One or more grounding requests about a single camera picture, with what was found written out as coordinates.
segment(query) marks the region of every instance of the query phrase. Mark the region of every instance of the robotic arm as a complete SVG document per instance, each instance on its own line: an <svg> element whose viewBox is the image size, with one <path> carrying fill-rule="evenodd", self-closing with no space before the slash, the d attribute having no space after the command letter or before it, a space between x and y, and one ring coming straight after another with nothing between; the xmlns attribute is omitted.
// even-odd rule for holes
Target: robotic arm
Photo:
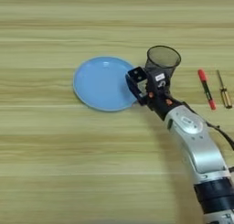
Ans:
<svg viewBox="0 0 234 224"><path fill-rule="evenodd" d="M171 96L170 80L180 63L172 48L157 46L148 50L145 68L132 69L126 75L130 91L141 105L147 105L165 122L175 137L188 164L197 199L206 224L234 224L234 186L225 160L208 127L218 127L197 115L184 102Z"/></svg>

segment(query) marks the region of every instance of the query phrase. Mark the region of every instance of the screwdriver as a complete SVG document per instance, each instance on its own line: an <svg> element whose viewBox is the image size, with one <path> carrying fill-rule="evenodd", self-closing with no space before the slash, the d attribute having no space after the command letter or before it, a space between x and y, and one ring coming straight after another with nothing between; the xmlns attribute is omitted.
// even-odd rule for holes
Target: screwdriver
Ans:
<svg viewBox="0 0 234 224"><path fill-rule="evenodd" d="M227 88L223 84L223 80L221 78L219 70L217 70L217 74L218 74L218 79L219 79L219 82L220 82L220 85L221 85L220 93L221 93L221 97L222 97L222 100L223 100L223 104L224 104L226 109L231 109L232 108L231 99L230 99Z"/></svg>

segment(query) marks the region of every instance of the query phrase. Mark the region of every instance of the wood grain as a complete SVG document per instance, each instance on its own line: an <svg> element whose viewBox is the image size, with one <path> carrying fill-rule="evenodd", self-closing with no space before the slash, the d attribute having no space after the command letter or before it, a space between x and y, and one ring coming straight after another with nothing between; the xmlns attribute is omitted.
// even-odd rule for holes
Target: wood grain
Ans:
<svg viewBox="0 0 234 224"><path fill-rule="evenodd" d="M85 59L143 65L176 48L173 94L234 138L234 0L0 0L0 219L4 224L202 223L180 152L159 118L134 105L95 112L72 91ZM204 68L212 112L197 77ZM234 154L212 137L228 165Z"/></svg>

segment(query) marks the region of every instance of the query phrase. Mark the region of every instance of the red marker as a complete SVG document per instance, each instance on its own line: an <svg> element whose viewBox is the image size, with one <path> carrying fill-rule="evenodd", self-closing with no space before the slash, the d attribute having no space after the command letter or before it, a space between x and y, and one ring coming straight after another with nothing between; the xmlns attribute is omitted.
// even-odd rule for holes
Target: red marker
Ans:
<svg viewBox="0 0 234 224"><path fill-rule="evenodd" d="M199 75L199 78L201 80L202 86L204 88L205 94L207 95L207 99L208 99L210 109L215 110L216 109L216 104L215 104L215 102L212 99L212 96L210 94L210 91L209 91L209 88L208 88L208 85L207 85L207 77L206 77L206 74L205 74L204 70L199 69L198 70L198 75Z"/></svg>

